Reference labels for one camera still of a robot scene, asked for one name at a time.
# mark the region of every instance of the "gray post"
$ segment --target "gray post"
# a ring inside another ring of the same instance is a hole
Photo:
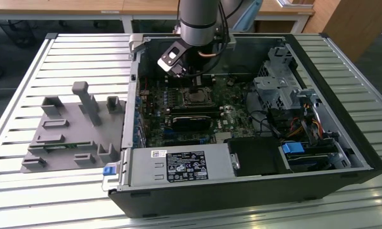
[[[94,97],[88,94],[88,83],[86,81],[75,82],[72,86],[72,92],[79,96],[82,100],[83,107],[90,115],[94,126],[102,125],[102,121],[98,115],[98,103]]]

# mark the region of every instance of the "sticker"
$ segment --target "sticker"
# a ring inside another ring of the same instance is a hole
[[[166,157],[167,150],[152,150],[151,157]]]
[[[205,161],[205,151],[166,153],[167,180],[182,182],[192,180],[207,180],[209,171]]]
[[[100,13],[120,13],[120,11],[114,11],[114,10],[103,10]]]

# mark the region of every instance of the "motherboard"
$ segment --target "motherboard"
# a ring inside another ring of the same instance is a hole
[[[170,87],[168,80],[140,92],[147,147],[223,143],[255,135],[246,112],[247,84],[227,76],[206,87]]]

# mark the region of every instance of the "robotic arm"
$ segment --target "robotic arm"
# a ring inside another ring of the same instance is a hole
[[[176,77],[195,77],[209,72],[227,48],[229,24],[234,31],[247,31],[261,5],[262,0],[182,0],[180,40],[172,43],[158,61],[163,70]],[[214,49],[217,53],[203,52]],[[207,58],[217,59],[209,68],[205,67]]]

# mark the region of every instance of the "floor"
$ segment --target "floor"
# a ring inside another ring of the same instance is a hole
[[[62,26],[59,21],[35,21],[29,22],[29,25],[37,38],[37,44],[24,49],[13,45],[0,28],[0,65],[4,69],[4,76],[0,78],[0,88],[7,88],[7,90],[0,90],[0,117],[48,32],[123,32],[120,21],[110,21],[107,25],[103,23],[100,24],[100,28],[95,28],[94,21],[68,21],[67,26]],[[147,32],[155,31],[155,25],[150,26],[148,24],[148,26],[143,26],[136,24],[134,26],[139,30],[147,30]],[[160,26],[168,29],[172,27],[171,22],[167,23],[166,21],[162,22]],[[382,93],[382,35],[377,38],[356,65]]]

